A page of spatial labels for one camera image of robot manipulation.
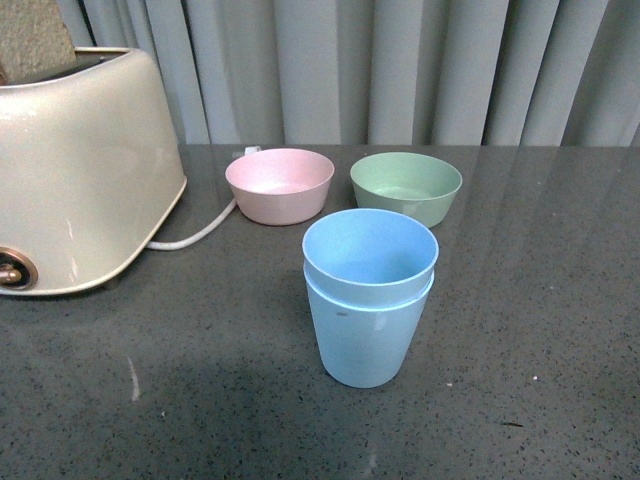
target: plastic cup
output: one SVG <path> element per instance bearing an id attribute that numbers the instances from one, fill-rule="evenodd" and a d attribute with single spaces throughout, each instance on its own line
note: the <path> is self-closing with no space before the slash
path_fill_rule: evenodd
<path id="1" fill-rule="evenodd" d="M 402 366 L 434 281 L 435 237 L 406 215 L 353 209 L 315 222 L 302 247 L 324 367 L 352 387 L 388 382 Z"/>
<path id="2" fill-rule="evenodd" d="M 339 382 L 373 388 L 397 375 L 424 310 L 434 275 L 417 298 L 395 307 L 337 302 L 307 279 L 313 326 L 324 368 Z"/>

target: speckled countertop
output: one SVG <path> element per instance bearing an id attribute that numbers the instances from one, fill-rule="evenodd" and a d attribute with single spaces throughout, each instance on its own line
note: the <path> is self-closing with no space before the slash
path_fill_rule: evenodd
<path id="1" fill-rule="evenodd" d="M 310 149 L 337 168 L 321 215 L 354 206 L 365 153 L 428 153 L 465 179 L 398 376 L 325 373 L 312 221 L 236 210 L 186 250 L 143 252 L 116 289 L 0 297 L 0 478 L 640 478 L 640 150 Z M 240 150 L 183 150 L 157 239 L 224 208 Z"/>

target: toaster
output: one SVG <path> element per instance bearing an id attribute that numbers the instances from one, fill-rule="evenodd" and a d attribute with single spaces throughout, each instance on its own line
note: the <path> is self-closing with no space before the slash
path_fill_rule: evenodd
<path id="1" fill-rule="evenodd" d="M 0 87 L 0 295 L 115 281 L 187 180 L 162 80 L 138 49 Z"/>

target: curtain fold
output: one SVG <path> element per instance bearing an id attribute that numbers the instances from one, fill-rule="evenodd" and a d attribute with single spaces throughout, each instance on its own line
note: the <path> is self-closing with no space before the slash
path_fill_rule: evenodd
<path id="1" fill-rule="evenodd" d="M 58 0 L 158 63 L 179 141 L 640 144 L 637 0 Z"/>

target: plastic bowl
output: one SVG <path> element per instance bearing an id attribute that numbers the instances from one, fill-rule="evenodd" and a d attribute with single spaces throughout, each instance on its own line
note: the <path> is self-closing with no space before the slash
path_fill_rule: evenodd
<path id="1" fill-rule="evenodd" d="M 331 160 L 319 153 L 276 148 L 238 158 L 225 176 L 247 218 L 293 225 L 322 210 L 334 172 Z"/>
<path id="2" fill-rule="evenodd" d="M 403 213 L 433 227 L 449 211 L 462 175 L 434 157 L 388 152 L 358 160 L 351 181 L 359 207 Z"/>

